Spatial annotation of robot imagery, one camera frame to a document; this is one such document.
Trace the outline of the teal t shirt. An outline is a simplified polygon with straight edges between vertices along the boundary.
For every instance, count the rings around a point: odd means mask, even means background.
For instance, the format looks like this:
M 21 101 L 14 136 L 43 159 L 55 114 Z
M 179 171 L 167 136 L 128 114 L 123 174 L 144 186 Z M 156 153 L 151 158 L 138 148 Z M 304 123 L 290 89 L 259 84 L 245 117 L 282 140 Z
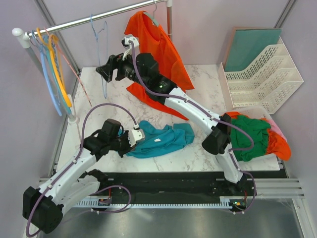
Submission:
M 162 156 L 183 149 L 193 143 L 195 138 L 194 131 L 188 123 L 167 124 L 164 128 L 157 129 L 148 121 L 142 120 L 139 127 L 143 130 L 145 139 L 126 154 L 138 159 Z

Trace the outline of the light blue wire hanger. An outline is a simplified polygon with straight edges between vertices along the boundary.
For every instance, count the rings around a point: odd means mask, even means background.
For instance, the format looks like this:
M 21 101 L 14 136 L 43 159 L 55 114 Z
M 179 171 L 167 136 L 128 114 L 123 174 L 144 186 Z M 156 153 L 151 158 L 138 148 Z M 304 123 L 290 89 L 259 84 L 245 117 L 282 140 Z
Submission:
M 103 63 L 106 63 L 108 57 L 108 24 L 105 20 L 102 28 L 96 30 L 92 17 L 93 15 L 91 14 L 90 24 L 96 40 L 98 63 L 101 66 Z

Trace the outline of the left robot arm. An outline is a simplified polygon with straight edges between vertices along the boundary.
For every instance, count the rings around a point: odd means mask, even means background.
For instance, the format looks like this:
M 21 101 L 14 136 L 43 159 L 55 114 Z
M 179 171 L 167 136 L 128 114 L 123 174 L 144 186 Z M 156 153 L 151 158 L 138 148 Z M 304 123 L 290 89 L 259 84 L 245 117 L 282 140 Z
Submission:
M 23 193 L 22 216 L 27 225 L 36 226 L 45 234 L 60 224 L 63 216 L 79 201 L 91 194 L 107 193 L 109 184 L 99 170 L 87 171 L 109 151 L 122 157 L 144 139 L 144 133 L 135 125 L 124 130 L 120 122 L 107 119 L 102 128 L 86 137 L 64 167 L 38 188 L 28 187 Z

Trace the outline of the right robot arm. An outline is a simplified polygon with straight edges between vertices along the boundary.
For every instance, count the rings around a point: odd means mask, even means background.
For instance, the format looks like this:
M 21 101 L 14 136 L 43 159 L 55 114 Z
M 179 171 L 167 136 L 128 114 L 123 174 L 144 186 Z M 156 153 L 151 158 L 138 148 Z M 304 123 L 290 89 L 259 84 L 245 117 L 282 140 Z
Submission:
M 252 190 L 253 196 L 257 194 L 256 185 L 247 182 L 253 176 L 241 170 L 233 152 L 230 134 L 235 126 L 228 114 L 211 112 L 191 99 L 176 83 L 160 74 L 159 64 L 150 53 L 111 55 L 106 64 L 96 67 L 106 82 L 112 81 L 115 70 L 115 80 L 127 78 L 140 84 L 152 100 L 181 113 L 204 132 L 202 148 L 222 168 L 230 194 L 238 195 L 247 189 Z

